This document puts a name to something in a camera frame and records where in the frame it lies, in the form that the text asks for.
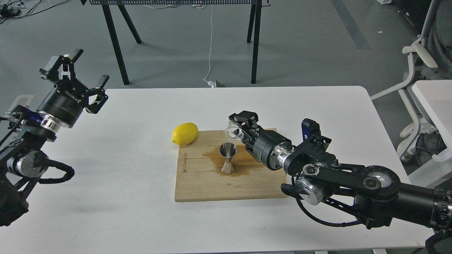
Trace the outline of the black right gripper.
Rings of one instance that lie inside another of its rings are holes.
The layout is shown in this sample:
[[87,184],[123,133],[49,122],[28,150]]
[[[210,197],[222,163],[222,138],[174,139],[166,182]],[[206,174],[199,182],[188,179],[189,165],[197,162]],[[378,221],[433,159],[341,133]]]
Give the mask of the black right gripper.
[[273,130],[258,125],[258,114],[242,111],[231,114],[228,119],[244,134],[245,149],[253,158],[271,170],[284,166],[285,159],[293,153],[292,142]]

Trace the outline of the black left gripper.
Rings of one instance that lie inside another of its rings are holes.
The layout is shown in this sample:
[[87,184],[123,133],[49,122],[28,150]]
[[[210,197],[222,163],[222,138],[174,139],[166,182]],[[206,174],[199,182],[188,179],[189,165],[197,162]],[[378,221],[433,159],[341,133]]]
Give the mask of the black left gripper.
[[[102,75],[97,86],[91,89],[76,78],[74,63],[83,52],[83,49],[76,49],[71,54],[52,56],[47,65],[39,69],[40,78],[53,82],[55,87],[38,106],[37,112],[56,117],[67,128],[74,126],[84,107],[89,114],[97,114],[108,100],[104,87],[109,75]],[[94,95],[95,100],[88,104],[88,98]]]

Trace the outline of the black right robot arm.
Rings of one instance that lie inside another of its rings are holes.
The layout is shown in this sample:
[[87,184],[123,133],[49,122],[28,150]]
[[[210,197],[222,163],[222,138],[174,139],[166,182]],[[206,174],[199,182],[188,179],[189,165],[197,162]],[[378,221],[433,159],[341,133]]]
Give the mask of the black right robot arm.
[[[402,183],[398,175],[379,165],[339,163],[326,151],[331,139],[321,135],[311,119],[301,123],[303,142],[292,142],[258,125],[258,115],[242,111],[229,116],[226,136],[240,140],[254,159],[271,170],[284,169],[292,177],[281,191],[296,199],[310,219],[331,227],[363,224],[367,229],[389,226],[396,218],[432,228],[435,234],[425,241],[430,254],[435,245],[451,238],[451,191]],[[352,222],[330,223],[318,219],[303,206],[327,204],[356,218]]]

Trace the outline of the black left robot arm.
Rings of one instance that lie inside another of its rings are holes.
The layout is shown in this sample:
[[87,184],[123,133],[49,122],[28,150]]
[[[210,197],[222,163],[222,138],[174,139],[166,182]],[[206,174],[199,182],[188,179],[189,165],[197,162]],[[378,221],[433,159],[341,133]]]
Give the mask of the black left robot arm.
[[41,150],[45,142],[54,142],[61,127],[72,128],[83,110],[97,114],[108,95],[104,74],[95,88],[87,88],[77,78],[74,64],[83,53],[53,56],[40,77],[54,83],[36,111],[18,105],[1,120],[9,122],[9,132],[1,140],[0,225],[9,226],[29,211],[27,197],[40,184],[70,180],[71,166],[54,161]]

